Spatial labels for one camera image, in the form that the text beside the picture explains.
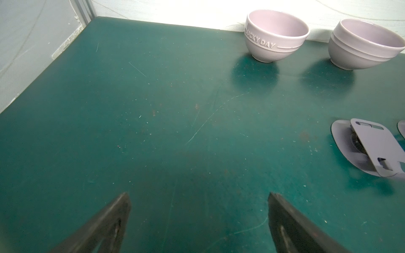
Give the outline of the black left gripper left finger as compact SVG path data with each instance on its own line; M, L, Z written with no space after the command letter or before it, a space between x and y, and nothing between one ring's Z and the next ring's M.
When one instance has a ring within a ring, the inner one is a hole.
M120 252L131 211L129 194L124 192L89 219L51 253Z

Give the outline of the purple phone stand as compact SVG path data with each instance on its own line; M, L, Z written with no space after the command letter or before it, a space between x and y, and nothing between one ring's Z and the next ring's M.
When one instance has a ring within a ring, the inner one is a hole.
M401 120L397 123L397 129L402 137L405 138L405 120Z
M405 151L391 131L379 123L352 118L331 124L332 137L344 157L361 171L404 181Z

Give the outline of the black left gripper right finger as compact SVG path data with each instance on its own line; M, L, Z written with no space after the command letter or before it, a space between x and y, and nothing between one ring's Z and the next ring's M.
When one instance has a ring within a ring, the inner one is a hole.
M268 197L269 228L278 253L348 253L282 195Z

